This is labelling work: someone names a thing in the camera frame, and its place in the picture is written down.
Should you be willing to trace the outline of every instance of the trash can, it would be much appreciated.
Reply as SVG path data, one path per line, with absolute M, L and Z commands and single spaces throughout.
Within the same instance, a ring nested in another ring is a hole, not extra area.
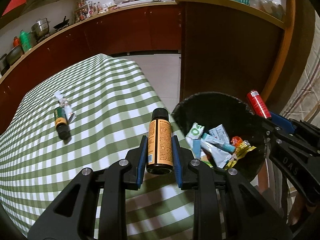
M 230 140 L 233 136 L 248 140 L 256 149 L 238 160 L 234 168 L 248 181 L 258 174 L 266 158 L 266 134 L 261 119 L 253 114 L 246 103 L 227 94 L 202 92 L 180 102 L 173 110 L 172 117 L 184 135 L 195 122 L 204 126 L 206 133 L 223 124 Z

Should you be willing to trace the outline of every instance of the stainless steel pot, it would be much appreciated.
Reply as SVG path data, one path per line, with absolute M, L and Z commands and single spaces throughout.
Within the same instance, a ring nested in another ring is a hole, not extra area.
M 12 66 L 14 63 L 18 61 L 19 58 L 23 55 L 23 51 L 20 45 L 15 46 L 8 55 L 5 57 L 8 64 Z
M 50 30 L 47 18 L 37 20 L 37 22 L 31 27 L 31 30 L 34 32 L 37 40 L 47 35 Z

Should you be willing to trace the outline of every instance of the red can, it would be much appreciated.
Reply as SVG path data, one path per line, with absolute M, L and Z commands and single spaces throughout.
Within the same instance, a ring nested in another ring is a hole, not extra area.
M 257 115 L 264 118 L 271 118 L 271 114 L 257 90 L 251 90 L 247 94 L 247 99 Z

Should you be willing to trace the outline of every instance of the green bottle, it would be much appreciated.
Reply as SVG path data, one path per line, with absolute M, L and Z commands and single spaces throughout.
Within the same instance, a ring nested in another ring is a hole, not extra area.
M 19 38 L 23 52 L 26 53 L 29 49 L 31 49 L 29 33 L 26 33 L 24 30 L 21 30 Z

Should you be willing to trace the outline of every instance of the frying pan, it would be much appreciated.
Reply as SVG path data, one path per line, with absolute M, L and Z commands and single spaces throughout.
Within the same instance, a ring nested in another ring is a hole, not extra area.
M 58 23 L 56 26 L 54 26 L 54 28 L 56 30 L 62 28 L 63 26 L 65 26 L 65 25 L 67 25 L 69 23 L 69 20 L 70 19 L 66 20 L 66 16 L 65 16 L 64 19 L 63 19 L 63 22 Z

